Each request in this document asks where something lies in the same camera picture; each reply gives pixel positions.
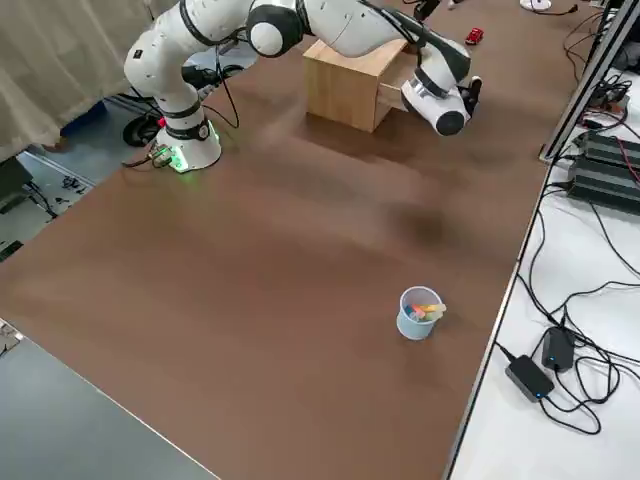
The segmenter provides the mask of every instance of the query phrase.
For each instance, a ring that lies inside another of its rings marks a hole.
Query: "brown table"
[[[2,265],[0,315],[224,479],[438,478],[578,22],[503,0],[456,12],[434,20],[454,38],[491,25],[461,136],[403,112],[374,135],[307,117],[300,52],[261,60],[233,79],[242,127],[216,122],[215,167],[115,174]],[[395,326],[415,284],[450,308],[422,343]]]

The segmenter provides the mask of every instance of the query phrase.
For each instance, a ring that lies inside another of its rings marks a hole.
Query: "gray curtain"
[[[126,90],[130,46],[175,0],[0,0],[0,161]]]

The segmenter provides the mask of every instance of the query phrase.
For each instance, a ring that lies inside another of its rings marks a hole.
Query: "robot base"
[[[173,138],[163,128],[149,154],[156,160],[168,162],[168,166],[178,173],[210,167],[220,160],[222,147],[213,125],[209,124],[209,129],[212,134],[200,141]]]
[[[551,8],[551,0],[520,0],[520,6],[525,10],[543,12]]]

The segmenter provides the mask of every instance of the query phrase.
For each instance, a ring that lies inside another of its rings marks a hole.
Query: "table edge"
[[[451,447],[451,451],[449,452],[449,459],[445,466],[444,473],[442,474],[442,480],[451,480],[451,476],[453,474],[456,461],[458,460],[458,455],[460,453],[460,450],[462,449],[462,444],[464,442],[464,437],[467,432],[467,427],[471,422],[471,415],[473,414],[473,409],[476,405],[476,400],[478,399],[478,394],[480,393],[480,389],[482,388],[482,382],[484,381],[484,376],[485,376],[485,373],[487,372],[487,367],[489,366],[489,359],[493,354],[493,347],[495,347],[496,339],[500,334],[500,328],[502,327],[502,323],[504,321],[504,317],[507,312],[507,307],[509,306],[509,302],[511,301],[511,296],[513,295],[513,291],[515,289],[517,274],[518,274],[518,271],[520,270],[520,266],[522,265],[522,259],[524,257],[524,254],[527,251],[527,248],[529,246],[529,241],[531,240],[533,228],[535,227],[535,224],[536,224],[537,212],[543,200],[542,195],[544,194],[544,191],[547,188],[547,184],[549,183],[549,178],[551,177],[551,171],[556,166],[557,166],[557,161],[553,161],[551,162],[551,164],[549,164],[547,168],[547,173],[545,175],[544,181],[542,182],[542,187],[540,188],[540,192],[538,193],[538,199],[536,201],[534,210],[531,214],[531,219],[529,220],[529,226],[525,233],[524,240],[522,241],[522,246],[520,247],[520,253],[516,258],[516,263],[513,267],[511,278],[509,279],[509,283],[507,284],[507,289],[505,291],[504,297],[502,298],[500,309],[498,310],[498,315],[496,317],[496,322],[494,324],[493,331],[491,332],[491,335],[487,342],[487,347],[485,348],[484,355],[482,356],[482,361],[480,362],[478,373],[473,382],[473,386],[471,388],[471,394],[469,395],[469,401],[467,402],[467,406],[465,407],[464,414],[462,415],[462,421],[460,422],[460,426],[458,427],[458,431],[456,433],[453,446]]]

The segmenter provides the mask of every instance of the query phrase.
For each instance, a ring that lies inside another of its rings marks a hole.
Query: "table surface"
[[[223,478],[440,477],[572,88],[575,20],[434,16],[458,40],[478,20],[497,40],[460,137],[307,117],[300,53],[261,60],[214,168],[116,173],[3,264],[0,315]],[[523,57],[541,31],[557,51]],[[425,343],[395,327],[415,284],[450,309]]]
[[[629,104],[628,124],[640,127],[640,82],[634,82]],[[604,125],[613,123],[594,116]],[[576,129],[575,135],[583,129]],[[636,141],[624,127],[607,134]],[[549,182],[567,180],[567,171],[556,168]],[[613,244],[636,268],[640,266],[640,217],[597,207]],[[564,195],[551,195],[541,204],[547,240],[536,261],[533,282],[537,296],[548,309],[560,305],[571,293],[586,291],[609,280],[638,283],[609,248],[590,207]],[[540,245],[542,230],[537,218],[525,244],[522,263],[517,271],[525,277],[531,259]],[[505,309],[498,318],[497,341],[516,355],[530,354],[549,324],[535,309],[522,284],[514,282],[505,296]],[[613,288],[596,296],[573,300],[570,313],[585,334],[601,347],[638,358],[640,351],[640,290]],[[535,360],[539,361],[538,351]],[[602,422],[602,432],[595,437],[575,433],[548,420],[537,405],[529,403],[506,377],[507,360],[493,348],[486,370],[481,372],[473,410],[465,420],[461,443],[455,456],[450,480],[479,478],[580,479],[636,478],[637,451],[640,443],[640,411],[637,380],[623,373],[620,389],[603,406],[594,406]],[[602,369],[585,368],[584,381],[593,395],[604,394]],[[573,372],[563,374],[566,386],[578,393]],[[565,408],[575,402],[561,390],[551,397]],[[595,423],[583,412],[563,414],[549,407],[557,418],[592,430]]]

